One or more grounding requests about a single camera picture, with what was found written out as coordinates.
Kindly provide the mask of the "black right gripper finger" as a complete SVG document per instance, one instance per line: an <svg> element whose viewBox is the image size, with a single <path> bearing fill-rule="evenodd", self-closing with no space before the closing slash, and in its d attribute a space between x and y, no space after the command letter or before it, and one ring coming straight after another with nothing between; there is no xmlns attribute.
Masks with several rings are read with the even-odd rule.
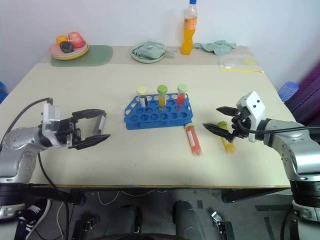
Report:
<svg viewBox="0 0 320 240"><path fill-rule="evenodd" d="M223 139L227 140L229 143L232 143L237 136L234 132L230 133L227 129L223 129L213 123L203 123L202 125L209 132L219 137L222 137Z"/></svg>
<svg viewBox="0 0 320 240"><path fill-rule="evenodd" d="M237 108L229 107L229 106L218 107L216 108L216 110L227 116L236 116L238 114Z"/></svg>

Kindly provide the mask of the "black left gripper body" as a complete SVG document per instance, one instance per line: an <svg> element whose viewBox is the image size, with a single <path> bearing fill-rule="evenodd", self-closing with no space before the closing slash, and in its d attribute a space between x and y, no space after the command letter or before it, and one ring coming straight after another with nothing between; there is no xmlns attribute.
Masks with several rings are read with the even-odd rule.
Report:
<svg viewBox="0 0 320 240"><path fill-rule="evenodd" d="M60 121L55 134L58 142L69 149L80 150L79 143L82 140L81 130L77 127L78 120L74 117Z"/></svg>

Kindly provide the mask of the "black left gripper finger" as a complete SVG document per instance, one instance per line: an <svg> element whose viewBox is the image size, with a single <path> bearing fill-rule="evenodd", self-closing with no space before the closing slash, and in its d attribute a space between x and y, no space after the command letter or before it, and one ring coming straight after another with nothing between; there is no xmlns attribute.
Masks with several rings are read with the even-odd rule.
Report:
<svg viewBox="0 0 320 240"><path fill-rule="evenodd" d="M85 138L84 140L79 140L74 143L74 148L77 150L86 149L89 147L93 147L105 140L107 140L111 135L110 134L100 134L94 135Z"/></svg>
<svg viewBox="0 0 320 240"><path fill-rule="evenodd" d="M72 113L72 117L75 120L80 120L80 119L91 119L91 118L96 118L100 115L104 115L106 112L102 109L85 109L85 110L80 110L80 111L75 111Z"/></svg>

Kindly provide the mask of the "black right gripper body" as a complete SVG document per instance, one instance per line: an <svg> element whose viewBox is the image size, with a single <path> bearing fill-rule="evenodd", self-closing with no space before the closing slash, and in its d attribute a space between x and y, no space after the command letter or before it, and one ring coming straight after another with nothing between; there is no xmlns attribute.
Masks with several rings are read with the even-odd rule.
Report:
<svg viewBox="0 0 320 240"><path fill-rule="evenodd" d="M247 138L249 136L248 130L251 128L251 120L249 116L251 113L247 109L231 109L231 127L233 128L232 139Z"/></svg>

